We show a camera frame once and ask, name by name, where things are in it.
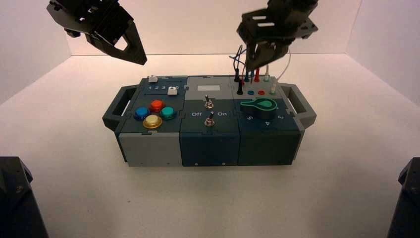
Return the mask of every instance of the yellow button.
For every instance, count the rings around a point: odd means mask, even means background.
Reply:
[[[162,125],[162,118],[150,115],[143,121],[143,126],[147,129],[155,129]]]

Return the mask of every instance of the teal knob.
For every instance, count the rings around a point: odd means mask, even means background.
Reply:
[[[253,115],[261,120],[275,118],[277,103],[270,98],[258,98],[252,101],[241,102],[241,111]]]

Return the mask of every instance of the robotic arm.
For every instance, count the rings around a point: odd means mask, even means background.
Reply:
[[[243,14],[237,32],[247,45],[247,71],[285,56],[296,38],[317,31],[309,19],[317,5],[318,0],[269,0],[267,9]]]
[[[247,71],[269,64],[288,52],[296,38],[318,28],[309,19],[318,0],[269,0],[268,8],[245,13],[237,30],[247,45]],[[118,0],[52,0],[48,12],[71,37],[86,35],[89,43],[112,57],[144,65],[146,53],[133,18]],[[123,37],[125,50],[115,47]]]
[[[147,61],[133,18],[118,0],[52,0],[47,10],[53,19],[73,38],[81,33],[105,54],[144,65]],[[124,50],[115,47],[123,37]]]

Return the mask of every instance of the white table surface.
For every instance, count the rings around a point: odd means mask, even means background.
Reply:
[[[232,63],[72,57],[0,106],[0,154],[30,168],[52,238],[386,236],[398,174],[420,155],[420,108],[357,62],[293,55],[282,81],[318,117],[289,167],[128,167],[102,116],[120,87],[152,74],[232,74]]]

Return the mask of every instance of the white backdrop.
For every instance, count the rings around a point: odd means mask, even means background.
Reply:
[[[244,12],[268,0],[120,0],[134,17],[146,53],[231,54],[242,40],[236,33]],[[311,19],[320,28],[297,40],[294,53],[343,53],[361,0],[320,0]],[[73,55],[102,55],[85,37],[70,38]]]
[[[420,105],[420,2],[363,1],[348,54]]]
[[[46,0],[0,1],[0,104],[71,56]]]

